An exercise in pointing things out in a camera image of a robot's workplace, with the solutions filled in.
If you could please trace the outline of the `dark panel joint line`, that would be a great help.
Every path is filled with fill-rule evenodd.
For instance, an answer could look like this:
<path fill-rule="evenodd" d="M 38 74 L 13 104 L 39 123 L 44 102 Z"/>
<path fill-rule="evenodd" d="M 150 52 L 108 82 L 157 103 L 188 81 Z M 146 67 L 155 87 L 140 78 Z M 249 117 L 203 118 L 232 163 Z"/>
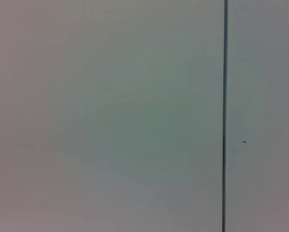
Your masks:
<path fill-rule="evenodd" d="M 229 0 L 224 1 L 223 38 L 223 121 L 222 121 L 222 230 L 226 232 L 226 139 L 227 139 L 227 81 Z"/>

